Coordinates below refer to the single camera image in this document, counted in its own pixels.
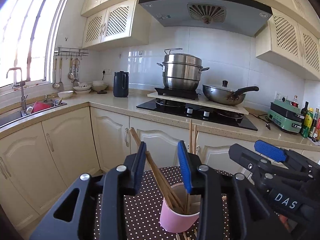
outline brown tablecloth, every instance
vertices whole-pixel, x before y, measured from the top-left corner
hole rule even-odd
[[[161,168],[170,185],[181,183],[180,167]],[[222,174],[231,175],[225,171],[219,171]],[[96,211],[96,224],[94,229],[94,240],[99,239],[99,218],[100,218],[100,199],[98,200]],[[145,171],[140,193],[137,196],[125,196],[125,219],[127,225],[127,239],[128,240],[176,240],[176,234],[166,232],[159,223],[161,206],[163,196],[158,189],[152,171]],[[225,217],[225,239],[229,240],[229,225],[228,225],[228,207],[225,200],[223,200],[223,208]],[[199,221],[197,220],[193,226],[186,231],[187,236],[191,240],[195,240],[194,229],[198,229]],[[180,239],[183,240],[183,234],[180,233]]]

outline green appliance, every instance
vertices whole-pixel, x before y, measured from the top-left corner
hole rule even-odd
[[[299,133],[304,116],[298,107],[292,106],[291,101],[276,99],[271,103],[268,119],[285,132]]]

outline pink cup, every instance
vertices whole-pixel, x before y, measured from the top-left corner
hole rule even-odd
[[[186,202],[187,193],[184,188],[183,183],[174,184],[171,186],[172,189],[177,194],[178,198],[181,200],[182,203]],[[191,195],[190,201],[190,212],[193,215],[181,215],[172,209],[170,209],[167,205],[167,202],[163,198],[161,214],[160,214],[160,225],[170,233],[182,233],[187,231],[198,219],[199,217],[199,210],[201,196],[200,195]]]

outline window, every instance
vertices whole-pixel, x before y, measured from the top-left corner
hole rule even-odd
[[[0,8],[0,87],[21,79],[47,81],[52,23],[62,0],[7,0]]]

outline white bowl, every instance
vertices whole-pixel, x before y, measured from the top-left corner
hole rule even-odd
[[[73,89],[75,91],[87,91],[87,90],[91,89],[91,86],[88,86],[88,87],[79,87],[79,86],[77,86],[77,87],[73,87]]]
[[[88,86],[88,84],[87,84],[87,82],[85,82],[85,83],[79,83],[79,87],[87,87]]]
[[[73,91],[68,90],[68,91],[59,92],[58,96],[62,99],[66,99],[66,98],[71,98],[72,94],[73,94]]]
[[[84,94],[89,94],[91,92],[91,89],[90,90],[86,90],[86,91],[75,91],[75,92],[78,95],[84,95]]]
[[[100,86],[92,86],[91,89],[96,92],[99,92],[101,90],[105,90],[107,87],[108,85],[100,85]]]
[[[106,83],[103,80],[96,80],[96,81],[92,81],[92,85],[93,86],[102,86],[105,85]]]

